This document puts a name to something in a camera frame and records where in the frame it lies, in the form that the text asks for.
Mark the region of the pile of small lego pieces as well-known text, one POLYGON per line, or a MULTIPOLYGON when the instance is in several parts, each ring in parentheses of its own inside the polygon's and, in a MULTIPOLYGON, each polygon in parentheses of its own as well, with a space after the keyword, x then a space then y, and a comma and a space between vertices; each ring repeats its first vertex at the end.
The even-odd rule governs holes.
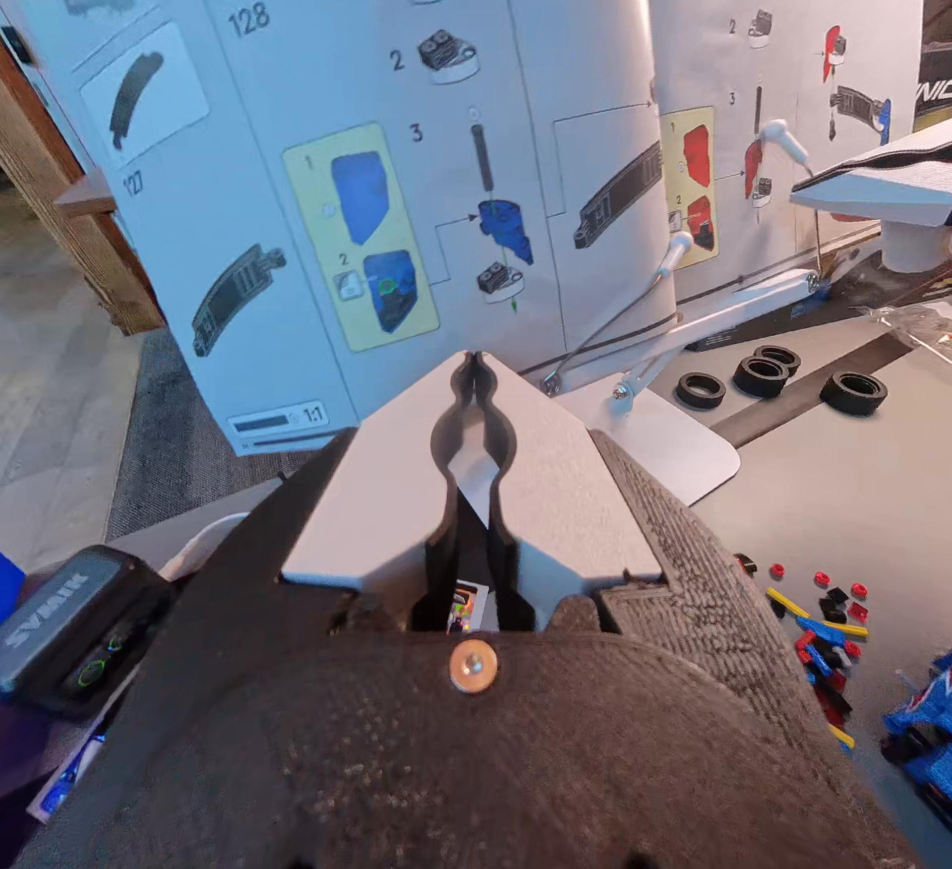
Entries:
POLYGON ((877 707, 868 629, 846 584, 825 560, 733 553, 779 624, 795 665, 839 751, 858 761, 871 742, 877 707))

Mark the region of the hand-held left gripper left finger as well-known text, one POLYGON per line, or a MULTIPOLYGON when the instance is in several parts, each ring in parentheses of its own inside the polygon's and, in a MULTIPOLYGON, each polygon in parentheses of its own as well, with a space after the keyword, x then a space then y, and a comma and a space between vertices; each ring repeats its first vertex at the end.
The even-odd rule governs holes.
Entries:
POLYGON ((363 421, 292 546, 289 582, 428 591, 455 522, 449 464, 463 445, 470 353, 458 352, 363 421))

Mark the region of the grey rug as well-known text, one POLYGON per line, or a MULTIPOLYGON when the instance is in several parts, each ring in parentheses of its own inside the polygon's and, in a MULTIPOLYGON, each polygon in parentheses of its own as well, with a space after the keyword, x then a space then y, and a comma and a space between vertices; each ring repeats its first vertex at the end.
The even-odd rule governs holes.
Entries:
POLYGON ((144 336, 108 542, 271 480, 316 456, 316 446, 239 457, 214 421, 167 329, 144 336))

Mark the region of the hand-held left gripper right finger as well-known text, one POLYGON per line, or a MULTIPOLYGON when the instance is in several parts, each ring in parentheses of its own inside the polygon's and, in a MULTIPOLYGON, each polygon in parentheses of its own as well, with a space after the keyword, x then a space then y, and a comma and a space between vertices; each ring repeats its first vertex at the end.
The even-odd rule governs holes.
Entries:
POLYGON ((662 575, 588 427, 494 356, 475 354, 500 625, 548 625, 559 603, 662 575))

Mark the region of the blue object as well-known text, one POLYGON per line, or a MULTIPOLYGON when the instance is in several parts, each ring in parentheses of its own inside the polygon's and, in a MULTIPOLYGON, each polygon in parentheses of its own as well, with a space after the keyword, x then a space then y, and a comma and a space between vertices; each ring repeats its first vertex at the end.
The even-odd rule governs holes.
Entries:
POLYGON ((15 611, 26 574, 5 555, 0 556, 0 621, 5 622, 15 611))

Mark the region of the wooden frame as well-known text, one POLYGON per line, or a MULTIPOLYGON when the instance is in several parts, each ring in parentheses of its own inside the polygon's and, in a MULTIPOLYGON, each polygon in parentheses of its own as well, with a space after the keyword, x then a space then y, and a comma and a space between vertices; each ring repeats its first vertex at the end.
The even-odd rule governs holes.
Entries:
POLYGON ((1 162, 27 205, 126 336, 166 326, 142 264, 95 197, 68 215, 56 199, 88 179, 14 53, 1 48, 1 162))

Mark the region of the red white blue lego car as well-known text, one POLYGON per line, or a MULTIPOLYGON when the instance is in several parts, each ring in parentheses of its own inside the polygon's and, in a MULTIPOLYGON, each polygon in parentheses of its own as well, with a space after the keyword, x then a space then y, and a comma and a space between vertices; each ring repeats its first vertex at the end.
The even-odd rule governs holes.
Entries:
POLYGON ((902 770, 920 796, 950 813, 951 653, 934 659, 930 681, 884 716, 883 757, 902 770))

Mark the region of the lego set box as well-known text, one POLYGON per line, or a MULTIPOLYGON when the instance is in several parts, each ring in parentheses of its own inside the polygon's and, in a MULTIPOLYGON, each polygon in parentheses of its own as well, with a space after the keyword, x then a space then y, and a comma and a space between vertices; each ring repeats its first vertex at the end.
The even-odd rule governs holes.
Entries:
MULTIPOLYGON (((922 132, 951 116, 951 0, 923 0, 922 52, 912 131, 922 132)), ((839 250, 832 283, 790 308, 780 328, 790 332, 860 315, 861 308, 901 306, 950 297, 950 261, 922 273, 887 270, 877 239, 839 250)))

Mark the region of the white instruction manual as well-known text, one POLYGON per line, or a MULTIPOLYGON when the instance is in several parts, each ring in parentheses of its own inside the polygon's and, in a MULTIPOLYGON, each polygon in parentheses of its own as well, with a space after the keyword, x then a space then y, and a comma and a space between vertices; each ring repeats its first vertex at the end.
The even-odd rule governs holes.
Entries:
POLYGON ((458 350, 568 389, 854 223, 790 200, 911 127, 923 0, 2 0, 238 456, 458 350))

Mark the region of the black electronic device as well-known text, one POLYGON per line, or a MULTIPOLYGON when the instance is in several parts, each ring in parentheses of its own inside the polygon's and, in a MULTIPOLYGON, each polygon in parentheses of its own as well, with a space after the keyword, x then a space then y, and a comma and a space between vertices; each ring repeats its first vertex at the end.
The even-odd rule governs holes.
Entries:
POLYGON ((102 544, 77 552, 2 623, 2 704, 59 720, 95 717, 177 596, 136 556, 102 544))

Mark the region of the wide black lego tire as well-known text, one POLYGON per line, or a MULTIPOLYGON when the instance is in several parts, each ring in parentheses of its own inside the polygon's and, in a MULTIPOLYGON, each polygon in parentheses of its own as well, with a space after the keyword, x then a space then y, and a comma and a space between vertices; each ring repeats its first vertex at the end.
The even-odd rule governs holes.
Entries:
POLYGON ((884 403, 888 388, 874 375, 837 371, 827 376, 820 400, 836 411, 856 417, 872 416, 884 403))

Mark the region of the clear plastic bag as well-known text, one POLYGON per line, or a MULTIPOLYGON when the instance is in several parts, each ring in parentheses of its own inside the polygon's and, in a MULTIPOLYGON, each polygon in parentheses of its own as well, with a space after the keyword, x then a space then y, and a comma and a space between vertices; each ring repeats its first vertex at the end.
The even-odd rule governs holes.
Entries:
POLYGON ((887 328, 906 345, 926 350, 951 363, 951 304, 947 300, 901 307, 854 308, 860 315, 887 328))

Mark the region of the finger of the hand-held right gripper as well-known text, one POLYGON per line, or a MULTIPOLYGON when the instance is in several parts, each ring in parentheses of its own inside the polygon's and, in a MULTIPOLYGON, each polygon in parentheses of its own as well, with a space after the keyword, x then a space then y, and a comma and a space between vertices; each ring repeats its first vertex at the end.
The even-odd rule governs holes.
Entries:
POLYGON ((797 205, 863 220, 881 229, 882 262, 900 274, 950 261, 949 155, 883 155, 846 162, 796 184, 797 205))
POLYGON ((890 141, 861 156, 840 161, 818 174, 848 174, 858 171, 893 172, 904 169, 950 170, 951 120, 890 141))

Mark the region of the white book stand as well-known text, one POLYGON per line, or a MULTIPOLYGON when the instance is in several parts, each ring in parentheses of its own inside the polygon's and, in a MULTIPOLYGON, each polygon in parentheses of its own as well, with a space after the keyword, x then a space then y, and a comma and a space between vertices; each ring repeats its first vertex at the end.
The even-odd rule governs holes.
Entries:
POLYGON ((702 259, 706 207, 670 207, 666 182, 679 163, 664 154, 655 107, 625 106, 557 120, 554 162, 543 174, 565 353, 524 374, 589 428, 601 431, 691 505, 740 469, 737 448, 650 384, 691 342, 807 298, 819 277, 805 259, 738 275, 695 302, 679 277, 702 259))

